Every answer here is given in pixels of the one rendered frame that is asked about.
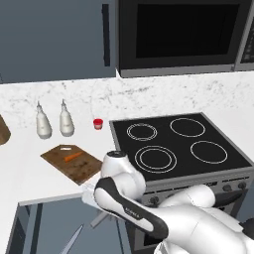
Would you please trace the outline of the black hob stove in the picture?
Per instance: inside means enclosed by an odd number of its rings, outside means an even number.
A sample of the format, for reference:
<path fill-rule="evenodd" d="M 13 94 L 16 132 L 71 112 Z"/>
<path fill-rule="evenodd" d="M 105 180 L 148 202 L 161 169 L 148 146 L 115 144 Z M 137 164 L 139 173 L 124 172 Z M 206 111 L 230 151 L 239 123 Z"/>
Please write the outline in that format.
<path fill-rule="evenodd" d="M 115 148 L 145 178 L 140 202 L 156 207 L 166 198 L 195 185 L 207 185 L 215 206 L 235 217 L 254 180 L 252 162 L 203 113 L 114 120 L 109 123 Z M 241 182 L 245 190 L 238 188 Z M 231 185 L 232 191 L 222 188 Z M 151 204 L 157 196 L 159 202 Z"/>

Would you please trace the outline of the brown wooden cutting board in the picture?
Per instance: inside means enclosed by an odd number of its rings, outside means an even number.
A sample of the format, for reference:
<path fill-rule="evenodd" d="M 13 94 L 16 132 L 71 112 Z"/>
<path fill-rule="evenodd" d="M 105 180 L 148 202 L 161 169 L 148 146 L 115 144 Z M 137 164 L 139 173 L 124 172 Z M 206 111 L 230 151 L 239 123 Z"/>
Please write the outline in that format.
<path fill-rule="evenodd" d="M 64 157 L 77 152 L 82 154 L 70 162 L 64 161 Z M 58 145 L 41 157 L 79 186 L 97 174 L 102 165 L 101 161 L 75 145 Z"/>

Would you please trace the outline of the white bottle with spout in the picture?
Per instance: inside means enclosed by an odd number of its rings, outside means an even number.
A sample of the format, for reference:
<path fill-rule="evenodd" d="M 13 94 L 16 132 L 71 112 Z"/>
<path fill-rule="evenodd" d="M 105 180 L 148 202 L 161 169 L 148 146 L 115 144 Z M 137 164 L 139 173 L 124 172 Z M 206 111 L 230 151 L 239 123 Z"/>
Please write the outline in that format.
<path fill-rule="evenodd" d="M 65 137 L 70 137 L 74 133 L 74 125 L 64 101 L 62 102 L 62 112 L 60 114 L 60 131 Z"/>
<path fill-rule="evenodd" d="M 41 104 L 37 105 L 37 134 L 41 139 L 49 139 L 52 136 L 52 126 Z"/>

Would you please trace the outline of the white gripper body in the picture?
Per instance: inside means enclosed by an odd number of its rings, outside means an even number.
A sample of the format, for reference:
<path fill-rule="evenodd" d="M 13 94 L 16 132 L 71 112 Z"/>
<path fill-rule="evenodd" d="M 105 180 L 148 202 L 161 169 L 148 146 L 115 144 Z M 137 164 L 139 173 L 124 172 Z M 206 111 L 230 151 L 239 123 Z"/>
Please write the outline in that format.
<path fill-rule="evenodd" d="M 97 207 L 97 203 L 94 200 L 93 193 L 94 193 L 94 185 L 91 184 L 83 185 L 81 199 L 84 203 Z"/>

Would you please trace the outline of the blue-grey wall cupboard door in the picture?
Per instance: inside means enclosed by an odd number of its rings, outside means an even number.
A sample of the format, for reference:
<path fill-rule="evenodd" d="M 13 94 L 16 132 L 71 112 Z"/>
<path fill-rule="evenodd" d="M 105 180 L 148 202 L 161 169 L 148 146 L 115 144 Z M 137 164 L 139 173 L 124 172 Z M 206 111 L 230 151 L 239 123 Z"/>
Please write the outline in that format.
<path fill-rule="evenodd" d="M 0 0 L 0 83 L 115 75 L 115 0 Z"/>

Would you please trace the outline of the orange carrot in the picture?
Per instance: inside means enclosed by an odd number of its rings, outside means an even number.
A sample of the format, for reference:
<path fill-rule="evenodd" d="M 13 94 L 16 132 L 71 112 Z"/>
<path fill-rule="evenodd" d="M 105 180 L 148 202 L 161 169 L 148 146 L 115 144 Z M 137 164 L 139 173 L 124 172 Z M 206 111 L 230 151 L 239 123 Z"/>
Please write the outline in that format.
<path fill-rule="evenodd" d="M 82 152 L 77 152 L 77 153 L 68 155 L 68 156 L 64 157 L 64 161 L 65 161 L 66 163 L 67 163 L 67 162 L 70 162 L 70 161 L 72 161 L 73 159 L 79 157 L 81 154 L 82 154 Z"/>

